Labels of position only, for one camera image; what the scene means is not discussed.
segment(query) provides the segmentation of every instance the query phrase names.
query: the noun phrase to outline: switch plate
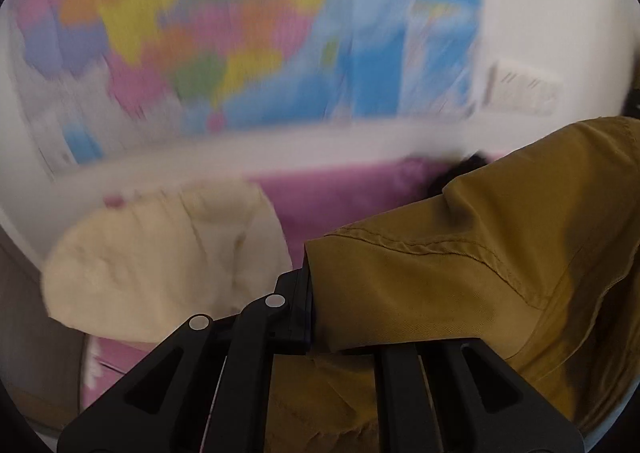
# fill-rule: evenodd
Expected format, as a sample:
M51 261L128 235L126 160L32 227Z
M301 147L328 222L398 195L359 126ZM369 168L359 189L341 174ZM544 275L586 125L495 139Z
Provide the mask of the switch plate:
M485 106L532 115L556 111L562 80L549 73L511 62L498 62L491 74Z

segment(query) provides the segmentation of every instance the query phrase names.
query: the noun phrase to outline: map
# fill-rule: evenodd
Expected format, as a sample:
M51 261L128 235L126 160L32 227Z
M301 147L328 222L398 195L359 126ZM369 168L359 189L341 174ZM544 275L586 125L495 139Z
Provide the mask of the map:
M482 0L11 0L52 173L292 123L468 116Z

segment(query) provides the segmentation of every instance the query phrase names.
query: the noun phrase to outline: gray surface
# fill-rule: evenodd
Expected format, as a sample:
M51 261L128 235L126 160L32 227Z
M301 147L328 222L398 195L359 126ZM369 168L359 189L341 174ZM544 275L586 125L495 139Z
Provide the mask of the gray surface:
M82 333L47 317L36 269L2 233L0 378L23 414L61 429L78 413L83 344Z

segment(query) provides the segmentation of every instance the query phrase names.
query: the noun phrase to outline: garment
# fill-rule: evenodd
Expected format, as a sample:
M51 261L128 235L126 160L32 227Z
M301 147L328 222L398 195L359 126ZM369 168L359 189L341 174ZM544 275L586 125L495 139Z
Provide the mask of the garment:
M577 123L306 245L316 350L278 357L270 451L376 451L372 363L480 337L587 434L640 374L640 122Z
M193 314L239 313L290 269L262 189L218 182L88 216L50 254L42 292L49 315L69 327L159 343Z

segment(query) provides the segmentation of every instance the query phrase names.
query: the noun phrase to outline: pink patterned fabric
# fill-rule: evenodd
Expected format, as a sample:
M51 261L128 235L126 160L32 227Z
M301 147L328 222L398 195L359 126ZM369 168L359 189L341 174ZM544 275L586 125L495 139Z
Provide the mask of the pink patterned fabric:
M271 200L293 267L305 242L338 227L423 199L427 186L449 165L412 158L401 162L256 178ZM146 352L105 338L88 340L82 406L114 385Z

